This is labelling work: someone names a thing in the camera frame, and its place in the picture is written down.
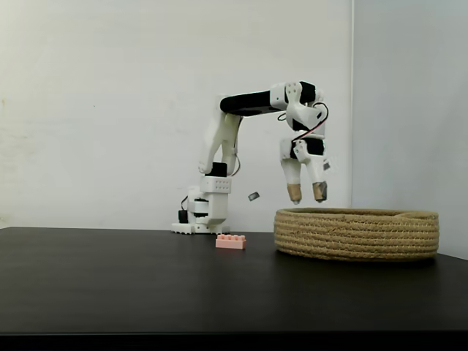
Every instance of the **round basket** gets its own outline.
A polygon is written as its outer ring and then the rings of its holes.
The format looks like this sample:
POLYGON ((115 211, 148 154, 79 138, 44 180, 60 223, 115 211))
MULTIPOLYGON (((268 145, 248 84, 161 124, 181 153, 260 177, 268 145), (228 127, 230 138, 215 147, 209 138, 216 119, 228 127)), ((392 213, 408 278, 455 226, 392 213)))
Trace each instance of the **round basket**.
POLYGON ((279 251, 348 261, 408 261, 433 257, 439 246, 437 212, 291 208, 275 216, 279 251))

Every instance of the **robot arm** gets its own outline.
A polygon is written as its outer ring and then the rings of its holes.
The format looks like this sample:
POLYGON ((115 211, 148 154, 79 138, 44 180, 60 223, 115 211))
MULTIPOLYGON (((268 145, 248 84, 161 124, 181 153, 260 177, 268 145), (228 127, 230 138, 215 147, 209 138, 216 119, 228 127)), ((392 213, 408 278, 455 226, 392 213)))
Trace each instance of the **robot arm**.
POLYGON ((280 83, 269 91, 219 97, 203 137, 198 166, 202 173, 200 185, 189 188, 187 209, 179 211, 179 223, 173 224, 172 230, 185 234, 230 231, 223 225, 227 217, 227 196, 231 191, 231 178, 227 176, 232 175, 235 168, 239 126, 244 117, 264 113, 286 111, 287 123, 296 132, 293 139, 283 140, 281 144, 282 167, 291 200, 294 203, 301 200, 301 164, 305 164, 309 171, 314 194, 317 193, 315 199, 325 200, 322 125, 328 110, 325 111, 326 106, 321 101, 322 95, 316 93, 315 86, 305 82, 280 83), (312 139, 320 140, 321 154, 314 154, 312 149, 320 147, 313 146, 317 141, 310 141, 312 139), (222 161, 214 162, 220 146, 222 161))

